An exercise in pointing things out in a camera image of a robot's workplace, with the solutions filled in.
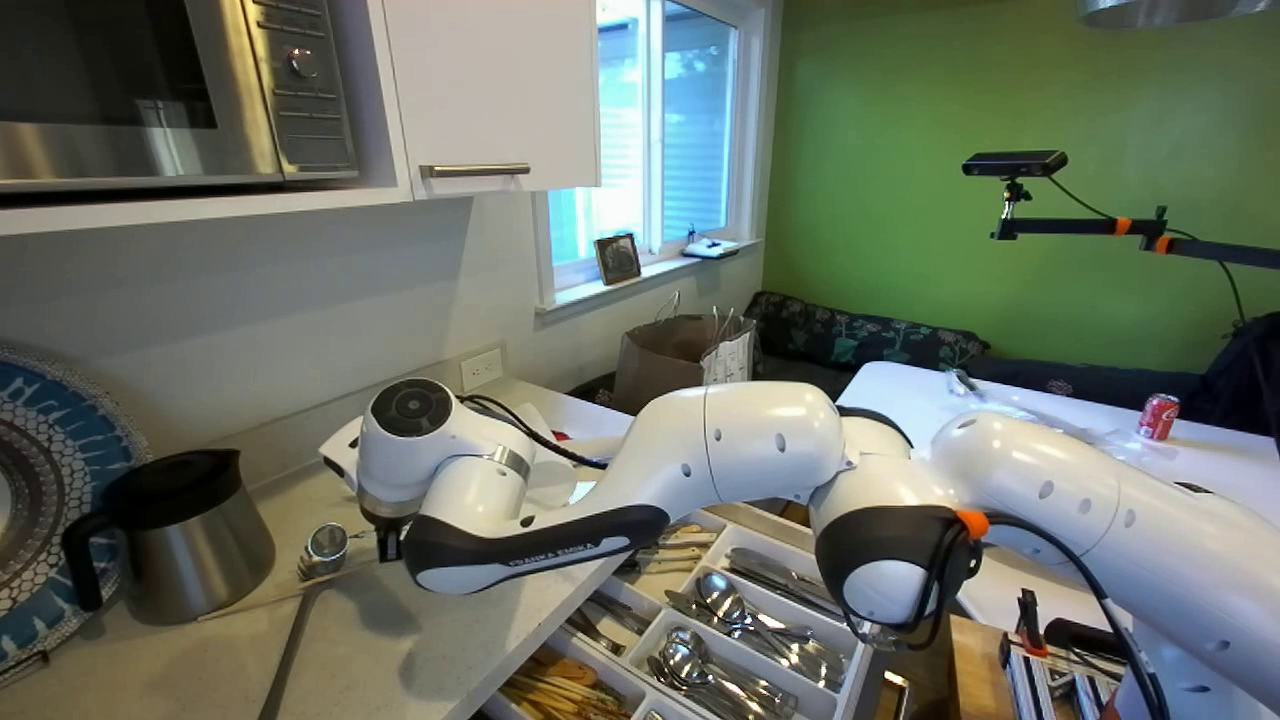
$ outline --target window sill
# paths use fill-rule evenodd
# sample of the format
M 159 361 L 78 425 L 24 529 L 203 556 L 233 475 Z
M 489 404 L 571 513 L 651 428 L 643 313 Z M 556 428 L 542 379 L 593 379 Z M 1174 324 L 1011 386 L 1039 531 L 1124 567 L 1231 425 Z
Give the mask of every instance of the window sill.
M 697 258 L 671 258 L 671 260 L 651 260 L 639 268 L 635 280 L 625 280 L 625 285 L 578 285 L 578 288 L 566 288 L 556 294 L 551 305 L 542 305 L 536 317 L 560 317 L 560 313 L 583 313 L 583 309 L 599 309 L 599 305 L 611 305 L 611 302 L 625 302 L 625 298 L 635 298 L 662 280 L 671 280 L 671 277 L 683 277 L 691 268 L 710 268 L 710 265 L 726 265 L 731 258 L 710 258 L 710 260 L 697 260 Z

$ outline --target stainless steel kettle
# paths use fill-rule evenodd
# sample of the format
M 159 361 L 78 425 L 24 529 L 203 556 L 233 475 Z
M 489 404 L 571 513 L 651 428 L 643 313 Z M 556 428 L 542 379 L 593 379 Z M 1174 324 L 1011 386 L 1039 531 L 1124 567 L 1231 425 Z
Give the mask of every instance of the stainless steel kettle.
M 195 447 L 129 469 L 106 506 L 65 529 L 65 556 L 85 611 L 106 605 L 90 542 L 129 542 L 129 605 L 137 621 L 182 625 L 249 596 L 275 543 L 242 486 L 242 451 Z

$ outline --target appliance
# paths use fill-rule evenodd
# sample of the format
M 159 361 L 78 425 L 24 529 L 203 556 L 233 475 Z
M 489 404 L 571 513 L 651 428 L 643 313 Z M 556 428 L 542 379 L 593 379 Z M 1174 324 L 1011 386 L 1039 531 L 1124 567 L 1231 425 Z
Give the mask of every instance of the appliance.
M 0 202 L 355 175 L 330 0 L 0 0 Z
M 65 529 L 65 556 L 85 611 L 106 610 L 92 542 L 129 537 L 132 617 L 195 621 L 249 596 L 275 559 L 269 526 L 242 481 L 242 451 L 194 447 L 129 469 L 106 509 Z

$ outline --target white robotic arm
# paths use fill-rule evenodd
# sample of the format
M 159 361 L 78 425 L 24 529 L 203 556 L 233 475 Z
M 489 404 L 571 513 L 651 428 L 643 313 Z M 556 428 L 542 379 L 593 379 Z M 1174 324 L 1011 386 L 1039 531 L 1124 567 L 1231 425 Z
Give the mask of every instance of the white robotic arm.
M 1025 543 L 1033 559 L 1079 556 L 1137 617 L 1174 717 L 1280 713 L 1280 578 L 1262 567 L 1277 529 L 1039 425 L 963 417 L 919 460 L 892 422 L 840 417 L 807 386 L 688 389 L 635 417 L 583 501 L 525 513 L 530 436 L 407 379 L 326 460 L 427 593 L 633 553 L 713 506 L 802 501 L 826 584 L 870 639 L 914 638 L 958 596 L 987 513 L 1049 537 Z

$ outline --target kitchen cabinet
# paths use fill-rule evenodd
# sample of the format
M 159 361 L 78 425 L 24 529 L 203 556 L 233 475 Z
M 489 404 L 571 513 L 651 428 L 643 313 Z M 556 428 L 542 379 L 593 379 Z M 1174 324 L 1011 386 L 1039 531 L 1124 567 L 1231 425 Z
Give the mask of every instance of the kitchen cabinet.
M 599 179 L 593 0 L 386 0 L 412 198 Z
M 359 179 L 0 208 L 0 236 L 377 208 L 599 179 L 593 0 L 331 3 Z

